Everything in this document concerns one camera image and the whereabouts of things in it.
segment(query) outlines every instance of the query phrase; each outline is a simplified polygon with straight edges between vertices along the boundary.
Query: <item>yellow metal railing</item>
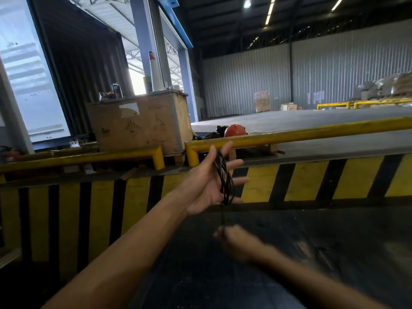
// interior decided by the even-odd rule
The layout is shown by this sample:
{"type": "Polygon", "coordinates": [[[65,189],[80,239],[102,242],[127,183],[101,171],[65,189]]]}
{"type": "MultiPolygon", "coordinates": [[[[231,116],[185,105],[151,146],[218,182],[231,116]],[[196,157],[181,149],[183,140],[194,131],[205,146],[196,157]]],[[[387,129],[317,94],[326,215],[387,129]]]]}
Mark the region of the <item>yellow metal railing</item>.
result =
{"type": "Polygon", "coordinates": [[[386,99],[386,100],[375,100],[375,101],[357,101],[353,105],[353,109],[358,109],[359,105],[386,105],[386,104],[402,104],[402,103],[412,103],[412,98],[403,99],[386,99]]]}
{"type": "Polygon", "coordinates": [[[214,145],[216,148],[221,148],[225,143],[229,141],[233,141],[234,148],[242,148],[253,147],[257,145],[334,138],[347,135],[378,133],[404,129],[412,129],[412,117],[397,117],[372,121],[352,122],[347,124],[336,124],[307,129],[258,133],[229,138],[188,141],[185,143],[185,145],[189,166],[194,167],[199,164],[198,153],[208,151],[211,145],[214,145]]]}
{"type": "Polygon", "coordinates": [[[330,106],[346,106],[346,109],[351,109],[351,102],[341,102],[341,103],[328,103],[328,104],[317,104],[316,109],[320,110],[322,107],[330,107],[330,106]]]}
{"type": "Polygon", "coordinates": [[[47,159],[20,161],[7,163],[0,166],[0,183],[4,183],[4,174],[13,171],[22,171],[28,169],[40,169],[49,167],[64,167],[71,165],[82,165],[89,163],[98,163],[102,161],[121,161],[137,158],[152,158],[154,168],[160,170],[164,168],[164,159],[162,146],[148,146],[135,150],[101,152],[83,155],[73,155],[64,157],[54,157],[47,159]]]}

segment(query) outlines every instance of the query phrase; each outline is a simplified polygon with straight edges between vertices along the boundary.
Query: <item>white corrugated roof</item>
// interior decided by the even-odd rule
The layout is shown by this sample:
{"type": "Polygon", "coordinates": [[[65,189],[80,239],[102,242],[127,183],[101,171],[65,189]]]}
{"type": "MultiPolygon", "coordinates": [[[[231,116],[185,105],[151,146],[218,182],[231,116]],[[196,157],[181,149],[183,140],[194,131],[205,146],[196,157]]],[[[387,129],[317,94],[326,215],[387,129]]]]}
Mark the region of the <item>white corrugated roof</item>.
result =
{"type": "MultiPolygon", "coordinates": [[[[130,69],[144,74],[139,42],[134,27],[129,0],[69,0],[122,35],[124,50],[130,69]]],[[[172,84],[183,86],[179,57],[176,49],[164,39],[172,84]]]]}

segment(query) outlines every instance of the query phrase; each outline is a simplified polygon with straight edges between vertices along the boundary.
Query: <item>left forearm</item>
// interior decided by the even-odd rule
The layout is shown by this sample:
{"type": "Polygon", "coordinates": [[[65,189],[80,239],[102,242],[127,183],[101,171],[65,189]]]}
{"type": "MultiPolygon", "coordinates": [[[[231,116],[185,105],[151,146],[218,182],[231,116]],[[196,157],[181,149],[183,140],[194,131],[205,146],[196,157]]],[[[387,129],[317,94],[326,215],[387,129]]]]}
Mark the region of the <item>left forearm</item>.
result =
{"type": "Polygon", "coordinates": [[[178,193],[169,193],[57,293],[45,308],[124,307],[185,217],[186,208],[178,193]]]}

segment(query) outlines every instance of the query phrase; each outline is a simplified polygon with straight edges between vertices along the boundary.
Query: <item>traffic cone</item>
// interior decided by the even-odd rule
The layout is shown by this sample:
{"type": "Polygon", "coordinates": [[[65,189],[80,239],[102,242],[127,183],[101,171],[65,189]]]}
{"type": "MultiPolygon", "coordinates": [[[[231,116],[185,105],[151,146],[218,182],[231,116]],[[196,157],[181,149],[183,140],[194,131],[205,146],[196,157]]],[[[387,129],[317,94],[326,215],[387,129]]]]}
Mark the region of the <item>traffic cone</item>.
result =
{"type": "Polygon", "coordinates": [[[153,52],[149,52],[150,59],[150,75],[152,76],[152,88],[153,92],[165,90],[164,83],[162,83],[162,78],[160,77],[160,70],[157,64],[155,55],[153,52]]]}

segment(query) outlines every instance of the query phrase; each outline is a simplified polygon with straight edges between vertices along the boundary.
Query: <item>person's right hand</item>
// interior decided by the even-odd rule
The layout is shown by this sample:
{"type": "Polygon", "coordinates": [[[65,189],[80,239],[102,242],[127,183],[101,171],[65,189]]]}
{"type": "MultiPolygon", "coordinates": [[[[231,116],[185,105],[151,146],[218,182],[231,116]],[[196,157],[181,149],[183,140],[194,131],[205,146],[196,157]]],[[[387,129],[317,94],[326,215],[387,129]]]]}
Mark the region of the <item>person's right hand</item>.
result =
{"type": "Polygon", "coordinates": [[[213,236],[222,242],[228,254],[240,262],[253,262],[264,254],[265,244],[238,224],[219,227],[213,236]]]}

